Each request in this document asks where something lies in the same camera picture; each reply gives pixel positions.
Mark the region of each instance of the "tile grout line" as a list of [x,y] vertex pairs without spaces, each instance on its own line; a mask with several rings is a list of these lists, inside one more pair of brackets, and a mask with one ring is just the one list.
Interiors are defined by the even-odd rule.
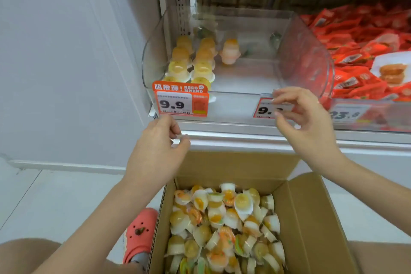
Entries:
[[30,184],[30,186],[28,187],[28,189],[26,190],[26,192],[24,192],[23,196],[20,198],[20,200],[18,201],[17,205],[14,207],[13,211],[11,214],[9,214],[9,216],[7,217],[6,221],[4,221],[3,225],[0,227],[0,231],[2,230],[3,226],[6,225],[7,221],[10,219],[10,217],[12,216],[13,212],[16,210],[17,206],[20,204],[20,202],[22,201],[22,199],[24,198],[24,196],[27,194],[28,190],[31,188],[31,186],[34,184],[34,182],[37,180],[37,178],[39,177],[40,173],[43,171],[43,169],[41,169],[39,171],[39,173],[37,174],[37,176],[34,178],[33,182]]

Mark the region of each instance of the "forearm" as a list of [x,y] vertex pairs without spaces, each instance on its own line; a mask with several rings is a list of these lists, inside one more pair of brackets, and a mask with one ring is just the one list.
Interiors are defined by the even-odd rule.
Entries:
[[411,235],[411,190],[394,183],[341,154],[323,166],[320,174],[357,197],[393,225]]
[[156,192],[157,187],[144,182],[129,188],[120,181],[90,217],[34,273],[96,273],[121,234]]

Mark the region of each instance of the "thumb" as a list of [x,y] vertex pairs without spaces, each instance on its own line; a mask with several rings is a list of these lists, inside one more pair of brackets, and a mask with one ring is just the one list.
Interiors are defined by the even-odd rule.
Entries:
[[298,132],[293,126],[291,126],[288,121],[285,119],[285,117],[280,113],[275,111],[275,124],[280,130],[281,134],[289,140],[289,138],[293,137],[295,135],[295,132]]
[[185,155],[187,154],[188,150],[190,149],[190,139],[187,135],[183,135],[180,139],[180,143],[174,148],[173,155],[176,158],[177,162],[182,162],[184,160]]

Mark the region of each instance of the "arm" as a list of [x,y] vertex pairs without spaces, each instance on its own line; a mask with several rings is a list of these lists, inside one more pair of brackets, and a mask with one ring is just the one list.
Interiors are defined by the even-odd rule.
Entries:
[[[332,121],[308,90],[276,90],[273,103],[291,102],[295,110],[277,113],[277,127],[309,167],[357,197],[411,236],[411,190],[349,160],[338,148]],[[286,119],[301,125],[297,130]]]
[[34,273],[96,273],[127,226],[176,174],[190,147],[183,137],[172,148],[170,138],[177,134],[181,131],[171,116],[151,122],[131,153],[123,179]]

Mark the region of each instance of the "red crocs shoe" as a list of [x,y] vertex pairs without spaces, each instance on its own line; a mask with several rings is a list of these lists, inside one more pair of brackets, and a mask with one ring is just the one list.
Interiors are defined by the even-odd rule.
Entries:
[[150,253],[157,215],[157,210],[145,208],[126,229],[123,263],[129,263],[132,257],[139,253]]

